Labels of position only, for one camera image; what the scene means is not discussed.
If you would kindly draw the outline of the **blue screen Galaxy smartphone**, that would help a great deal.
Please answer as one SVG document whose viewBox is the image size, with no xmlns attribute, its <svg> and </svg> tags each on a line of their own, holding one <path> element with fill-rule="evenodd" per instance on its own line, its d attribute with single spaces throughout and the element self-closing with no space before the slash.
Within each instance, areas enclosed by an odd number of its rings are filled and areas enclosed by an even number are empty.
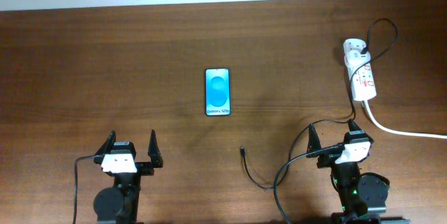
<svg viewBox="0 0 447 224">
<path fill-rule="evenodd" d="M 231 114 L 230 71 L 227 68 L 205 70 L 205 114 L 209 117 Z"/>
</svg>

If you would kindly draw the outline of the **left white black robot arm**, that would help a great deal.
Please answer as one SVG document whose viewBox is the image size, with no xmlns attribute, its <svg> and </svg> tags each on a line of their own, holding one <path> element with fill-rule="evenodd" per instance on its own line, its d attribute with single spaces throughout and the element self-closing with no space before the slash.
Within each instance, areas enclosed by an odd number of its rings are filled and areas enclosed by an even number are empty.
<svg viewBox="0 0 447 224">
<path fill-rule="evenodd" d="M 154 130 L 150 134 L 147 155 L 148 161 L 137 162 L 134 144 L 118 142 L 114 131 L 95 153 L 94 162 L 114 179 L 111 187 L 104 188 L 94 198 L 98 223 L 138 222 L 141 178 L 152 176 L 156 168 L 163 167 Z"/>
</svg>

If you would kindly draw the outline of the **white power strip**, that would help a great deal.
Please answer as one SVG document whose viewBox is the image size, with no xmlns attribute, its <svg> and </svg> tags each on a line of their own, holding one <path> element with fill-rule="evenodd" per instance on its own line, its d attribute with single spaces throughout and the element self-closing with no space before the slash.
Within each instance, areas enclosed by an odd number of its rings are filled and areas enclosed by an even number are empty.
<svg viewBox="0 0 447 224">
<path fill-rule="evenodd" d="M 343 43 L 344 56 L 347 52 L 351 50 L 358 50 L 361 54 L 362 50 L 366 47 L 366 42 L 357 39 L 349 38 Z M 376 87 L 374 83 L 374 78 L 372 74 L 371 64 L 365 63 L 361 66 L 356 66 L 354 68 L 348 68 L 347 71 L 349 78 L 352 79 L 351 90 L 353 94 L 354 101 L 365 101 L 373 99 L 376 96 Z"/>
</svg>

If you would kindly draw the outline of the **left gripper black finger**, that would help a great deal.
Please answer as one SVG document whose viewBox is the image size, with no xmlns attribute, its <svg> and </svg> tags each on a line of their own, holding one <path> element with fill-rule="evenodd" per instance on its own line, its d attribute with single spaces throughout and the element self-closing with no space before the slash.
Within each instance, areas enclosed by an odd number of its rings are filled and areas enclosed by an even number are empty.
<svg viewBox="0 0 447 224">
<path fill-rule="evenodd" d="M 101 145 L 101 147 L 96 152 L 97 156 L 103 156 L 110 153 L 114 143 L 116 142 L 116 132 L 114 130 L 111 131 L 106 141 Z"/>
<path fill-rule="evenodd" d="M 149 138 L 149 146 L 147 155 L 149 156 L 153 168 L 162 168 L 163 167 L 163 158 L 161 152 L 159 150 L 157 141 L 156 141 L 156 132 L 155 130 L 151 131 L 151 135 Z"/>
</svg>

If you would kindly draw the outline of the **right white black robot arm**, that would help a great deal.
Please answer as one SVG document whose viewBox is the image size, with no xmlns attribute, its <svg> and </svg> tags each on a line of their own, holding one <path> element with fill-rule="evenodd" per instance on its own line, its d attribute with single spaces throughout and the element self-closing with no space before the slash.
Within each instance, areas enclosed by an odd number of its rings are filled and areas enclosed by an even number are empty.
<svg viewBox="0 0 447 224">
<path fill-rule="evenodd" d="M 323 148 L 313 124 L 309 125 L 307 157 L 317 158 L 317 168 L 331 169 L 331 182 L 340 198 L 342 212 L 331 215 L 332 223 L 410 223 L 402 217 L 383 218 L 390 189 L 388 178 L 362 173 L 359 163 L 369 157 L 374 140 L 352 119 L 344 140 Z"/>
</svg>

